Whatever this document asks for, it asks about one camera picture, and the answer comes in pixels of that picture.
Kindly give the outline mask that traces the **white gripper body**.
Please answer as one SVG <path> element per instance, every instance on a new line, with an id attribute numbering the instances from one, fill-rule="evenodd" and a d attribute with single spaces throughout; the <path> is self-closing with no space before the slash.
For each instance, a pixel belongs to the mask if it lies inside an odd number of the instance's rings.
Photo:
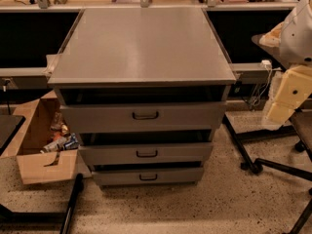
<path id="1" fill-rule="evenodd" d="M 266 130 L 278 130 L 311 94 L 311 66 L 292 65 L 285 73 L 277 72 L 262 111 L 261 126 Z"/>

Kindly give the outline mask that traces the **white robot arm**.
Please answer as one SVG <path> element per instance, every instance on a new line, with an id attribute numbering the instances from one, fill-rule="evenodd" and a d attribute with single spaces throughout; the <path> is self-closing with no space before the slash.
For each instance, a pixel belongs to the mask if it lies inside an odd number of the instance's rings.
<path id="1" fill-rule="evenodd" d="M 260 37 L 258 44 L 275 47 L 274 54 L 290 67 L 276 72 L 261 125 L 278 130 L 312 94 L 312 0 L 300 0 L 283 22 Z"/>

